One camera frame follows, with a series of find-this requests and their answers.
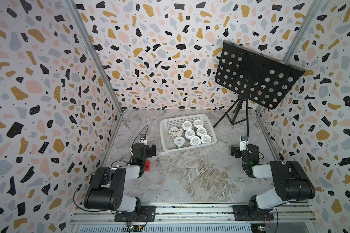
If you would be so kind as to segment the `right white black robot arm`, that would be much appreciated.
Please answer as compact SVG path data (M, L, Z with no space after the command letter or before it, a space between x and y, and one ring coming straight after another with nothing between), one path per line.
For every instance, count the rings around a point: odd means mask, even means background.
M315 187L299 162L260 164L260 154L256 145L231 146L230 155L242 160L242 168L248 177L272 179L274 184L268 191L252 196L247 205L233 206L236 220L273 220L275 207L315 197Z

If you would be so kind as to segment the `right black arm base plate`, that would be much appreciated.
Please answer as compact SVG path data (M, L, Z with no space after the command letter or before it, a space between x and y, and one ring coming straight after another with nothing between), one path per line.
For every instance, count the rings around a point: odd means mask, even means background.
M232 213L235 221L264 221L275 219L272 210L262 210L249 205L233 205Z

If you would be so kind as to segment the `Chobani yogurt cup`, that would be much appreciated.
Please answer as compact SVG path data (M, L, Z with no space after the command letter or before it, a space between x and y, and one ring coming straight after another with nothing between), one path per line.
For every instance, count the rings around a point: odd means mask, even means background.
M175 126L170 128L169 130L169 136L172 138L180 137L183 134L183 129L181 127Z

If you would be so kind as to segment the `white teardrop lid yogurt cup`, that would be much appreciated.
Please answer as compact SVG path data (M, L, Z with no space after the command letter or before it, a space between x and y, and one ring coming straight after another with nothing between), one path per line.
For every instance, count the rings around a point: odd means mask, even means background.
M178 136L174 139L174 144L176 145L177 148L181 148L185 144L185 139L182 136Z

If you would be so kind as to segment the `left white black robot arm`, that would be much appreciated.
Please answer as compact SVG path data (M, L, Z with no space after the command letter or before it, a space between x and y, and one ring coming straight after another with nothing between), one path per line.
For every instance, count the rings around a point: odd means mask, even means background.
M83 201L86 209L140 214L141 201L124 194L127 181L142 177L148 158L156 156L156 146L136 143L131 148L132 161L116 168L101 167L92 175Z

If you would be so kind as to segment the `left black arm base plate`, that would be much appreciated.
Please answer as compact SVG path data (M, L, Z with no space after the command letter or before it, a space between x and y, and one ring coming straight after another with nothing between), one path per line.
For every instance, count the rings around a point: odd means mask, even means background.
M115 214L115 222L153 222L155 220L156 206L144 205L133 212L118 212Z

